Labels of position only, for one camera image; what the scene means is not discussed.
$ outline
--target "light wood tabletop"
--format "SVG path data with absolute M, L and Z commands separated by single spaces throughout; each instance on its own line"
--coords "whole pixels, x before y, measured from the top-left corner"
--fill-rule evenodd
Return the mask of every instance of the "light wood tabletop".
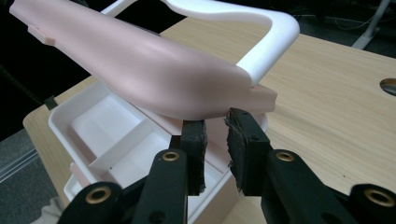
M 162 36 L 236 63 L 266 31 L 187 18 Z M 275 112 L 267 114 L 271 145 L 297 153 L 325 185 L 345 194 L 360 183 L 396 192 L 396 97 L 381 90 L 386 78 L 396 78 L 395 59 L 300 35 L 261 81 L 278 93 Z M 93 82 L 89 77 L 55 100 L 61 104 Z M 43 105 L 23 125 L 68 204 L 72 159 L 49 128 L 49 115 Z M 241 196 L 223 223 L 265 223 L 260 198 Z

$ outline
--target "brass insert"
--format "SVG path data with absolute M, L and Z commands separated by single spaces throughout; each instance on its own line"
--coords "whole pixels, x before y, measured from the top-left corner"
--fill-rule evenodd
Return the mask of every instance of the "brass insert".
M 85 198 L 90 204 L 102 203 L 111 195 L 111 189 L 108 186 L 94 188 Z
M 276 156 L 282 161 L 294 161 L 294 157 L 288 152 L 278 152 L 276 153 Z
M 395 205 L 395 200 L 392 197 L 377 189 L 367 189 L 364 191 L 364 195 L 372 203 L 376 203 L 384 207 L 393 207 Z
M 179 155 L 176 152 L 166 152 L 163 154 L 163 159 L 165 161 L 177 161 L 178 158 L 179 158 Z

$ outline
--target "white plastic handle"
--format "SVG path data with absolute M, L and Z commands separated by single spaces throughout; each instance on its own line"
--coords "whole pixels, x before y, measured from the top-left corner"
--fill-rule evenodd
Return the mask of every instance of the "white plastic handle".
M 257 85 L 300 33 L 291 15 L 255 7 L 211 0 L 163 0 L 173 11 L 212 21 L 250 21 L 271 27 L 269 33 L 236 65 L 246 70 L 251 85 Z
M 116 17 L 119 15 L 125 8 L 136 2 L 137 0 L 117 0 L 110 6 L 103 9 L 101 12 L 107 16 Z

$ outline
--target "pink plastic part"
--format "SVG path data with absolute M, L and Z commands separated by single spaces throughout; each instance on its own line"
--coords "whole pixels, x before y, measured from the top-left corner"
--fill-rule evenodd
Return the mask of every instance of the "pink plastic part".
M 249 74 L 66 0 L 16 0 L 10 13 L 127 102 L 176 119 L 224 117 L 230 107 L 271 112 L 276 92 Z

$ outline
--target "wooden table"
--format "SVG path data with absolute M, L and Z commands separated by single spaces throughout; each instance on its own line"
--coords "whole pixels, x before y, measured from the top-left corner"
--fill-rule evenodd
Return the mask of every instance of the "wooden table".
M 236 63 L 266 33 L 260 25 L 187 18 L 163 32 Z M 324 184 L 348 194 L 359 183 L 396 192 L 396 98 L 379 86 L 396 78 L 396 60 L 300 35 L 261 84 L 278 92 L 267 114 L 274 148 L 299 154 Z M 94 82 L 57 96 L 58 104 Z M 48 126 L 43 105 L 23 125 L 65 204 L 72 159 Z M 259 198 L 243 198 L 223 223 L 265 223 Z

